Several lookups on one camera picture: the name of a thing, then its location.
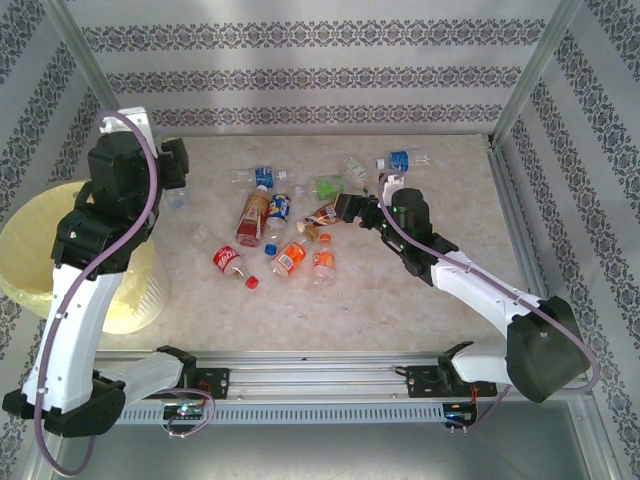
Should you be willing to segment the brown label plastic bottle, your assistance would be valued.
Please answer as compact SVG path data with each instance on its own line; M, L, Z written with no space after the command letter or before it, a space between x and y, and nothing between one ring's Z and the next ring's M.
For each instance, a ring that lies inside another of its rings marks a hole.
M315 227L331 226L339 223L340 217L336 213L334 204L329 202L310 215L304 217L304 222Z

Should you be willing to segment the green label white cap bottle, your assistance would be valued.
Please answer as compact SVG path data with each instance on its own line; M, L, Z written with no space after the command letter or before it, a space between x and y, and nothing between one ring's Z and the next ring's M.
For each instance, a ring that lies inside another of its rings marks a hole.
M297 198L308 198L314 201L332 201L344 191L345 182L342 175L316 176L294 187Z

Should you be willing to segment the Pocari Sweat plastic bottle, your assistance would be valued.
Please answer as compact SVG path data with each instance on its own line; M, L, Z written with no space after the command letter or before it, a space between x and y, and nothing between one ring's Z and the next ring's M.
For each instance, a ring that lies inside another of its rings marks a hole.
M430 159L424 149L394 150L386 157L375 160L377 170L413 171L429 165Z

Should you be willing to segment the orange cap plastic bottle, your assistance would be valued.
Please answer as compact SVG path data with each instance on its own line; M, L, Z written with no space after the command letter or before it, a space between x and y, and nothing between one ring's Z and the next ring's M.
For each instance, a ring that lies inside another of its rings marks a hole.
M335 280L336 260L332 251L332 237L321 234L318 248L312 257L313 284L318 289L330 286Z

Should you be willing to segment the orange label plastic bottle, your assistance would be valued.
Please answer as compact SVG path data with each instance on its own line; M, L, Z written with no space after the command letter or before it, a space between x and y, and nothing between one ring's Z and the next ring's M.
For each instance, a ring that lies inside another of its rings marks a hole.
M304 240L291 241L271 261L272 271L287 278L306 258L307 251L307 243Z

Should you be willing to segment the cream plastic bin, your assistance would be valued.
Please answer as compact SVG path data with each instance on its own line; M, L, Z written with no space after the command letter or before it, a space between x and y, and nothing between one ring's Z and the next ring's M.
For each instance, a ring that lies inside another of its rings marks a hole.
M22 206L0 231L0 272L53 275L52 248L59 221L73 209L81 181L56 182ZM171 296L171 282L153 240L131 255L110 303L103 331L125 335L152 323Z

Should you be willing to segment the yellow plastic bin bag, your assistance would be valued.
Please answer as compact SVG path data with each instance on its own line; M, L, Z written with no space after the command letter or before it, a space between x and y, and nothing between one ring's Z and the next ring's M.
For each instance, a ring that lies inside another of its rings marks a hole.
M41 318L47 318L52 297L52 273L0 272L0 289L12 301Z

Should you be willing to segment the flattened clear container green label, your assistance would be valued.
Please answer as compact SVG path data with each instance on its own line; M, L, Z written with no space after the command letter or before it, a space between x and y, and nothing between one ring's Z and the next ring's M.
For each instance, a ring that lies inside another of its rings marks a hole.
M373 187L368 170L353 157L345 158L343 164L345 176L348 178L350 184L365 196L372 195Z

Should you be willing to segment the blue yellow label bottle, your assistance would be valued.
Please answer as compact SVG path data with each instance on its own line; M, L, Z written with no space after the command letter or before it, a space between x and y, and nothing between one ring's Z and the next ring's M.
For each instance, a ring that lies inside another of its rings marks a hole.
M271 197L265 225L264 239L275 243L288 226L292 200L287 193L274 194Z

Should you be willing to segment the red tea bottle white cap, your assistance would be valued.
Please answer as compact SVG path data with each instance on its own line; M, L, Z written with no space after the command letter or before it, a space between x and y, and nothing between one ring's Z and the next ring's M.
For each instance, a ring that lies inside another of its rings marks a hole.
M270 197L264 185L256 187L244 204L240 215L235 240L245 247L257 247L262 239Z

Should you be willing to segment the clear bottle blue label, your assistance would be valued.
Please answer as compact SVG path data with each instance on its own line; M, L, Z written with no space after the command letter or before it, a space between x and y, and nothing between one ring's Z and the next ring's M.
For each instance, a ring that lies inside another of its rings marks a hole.
M247 169L234 169L231 172L231 182L236 184L263 185L266 188L274 188L279 181L289 178L289 172L282 169L274 169L271 166L260 166Z

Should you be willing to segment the Coca-Cola bottle red label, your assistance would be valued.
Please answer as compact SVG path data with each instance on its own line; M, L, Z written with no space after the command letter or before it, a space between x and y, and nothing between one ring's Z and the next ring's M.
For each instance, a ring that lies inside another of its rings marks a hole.
M249 277L244 258L231 246L225 245L220 248L213 256L213 263L227 277L244 280Z

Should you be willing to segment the small controller board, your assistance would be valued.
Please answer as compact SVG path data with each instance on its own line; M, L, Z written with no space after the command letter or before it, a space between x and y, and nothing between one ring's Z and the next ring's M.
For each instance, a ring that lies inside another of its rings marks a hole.
M205 410L195 404L166 405L163 410L163 419L199 421L205 416Z
M452 405L445 405L444 419L448 426L469 428L477 420L477 410L474 407L454 409Z

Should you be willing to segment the grey metal base panel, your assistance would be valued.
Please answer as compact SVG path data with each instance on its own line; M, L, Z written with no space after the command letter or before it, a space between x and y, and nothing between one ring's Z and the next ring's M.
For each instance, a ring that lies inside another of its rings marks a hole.
M120 426L75 480L600 480L567 436L450 434L437 425L214 426L171 439Z

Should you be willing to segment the aluminium side rail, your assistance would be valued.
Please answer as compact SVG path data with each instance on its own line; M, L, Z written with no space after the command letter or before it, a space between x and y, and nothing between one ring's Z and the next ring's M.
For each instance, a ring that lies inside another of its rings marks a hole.
M551 297L544 285L541 268L537 266L534 245L526 229L526 219L516 198L501 151L491 143L491 137L482 137L487 152L498 197L511 238L515 258L524 281L523 299L534 306L541 305L543 312L560 322L559 314L570 313L571 308L559 298ZM534 382L566 378L573 366L589 366L589 359L580 350L582 344L574 343L558 328L535 313L526 315L527 327L516 330L514 345L524 348L516 358L524 362L527 378Z

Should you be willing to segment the aluminium frame post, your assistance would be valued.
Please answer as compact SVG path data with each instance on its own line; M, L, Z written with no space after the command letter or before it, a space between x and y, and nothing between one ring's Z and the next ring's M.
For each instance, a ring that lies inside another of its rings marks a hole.
M119 110L121 104L117 95L69 10L66 0L40 2L101 106L109 110Z
M492 133L488 136L493 149L500 147L509 134L512 125L523 109L531 91L544 72L546 65L559 46L584 0L559 0L559 3L545 27L530 59L525 65L513 92L500 114Z

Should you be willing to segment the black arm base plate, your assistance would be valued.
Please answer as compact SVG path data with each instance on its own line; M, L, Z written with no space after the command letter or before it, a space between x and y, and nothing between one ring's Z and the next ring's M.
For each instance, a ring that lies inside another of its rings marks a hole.
M489 382L468 383L456 374L440 372L436 366L397 366L395 373L405 379L410 398L496 397L497 386Z
M196 368L193 386L206 391L215 400L226 400L230 384L230 370L227 368Z

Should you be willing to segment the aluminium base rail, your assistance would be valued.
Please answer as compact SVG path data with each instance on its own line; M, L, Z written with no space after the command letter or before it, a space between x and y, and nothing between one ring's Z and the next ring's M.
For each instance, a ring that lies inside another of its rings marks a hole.
M418 382L399 367L431 367L428 352L195 351L201 368L229 370L227 400L248 403L410 401Z

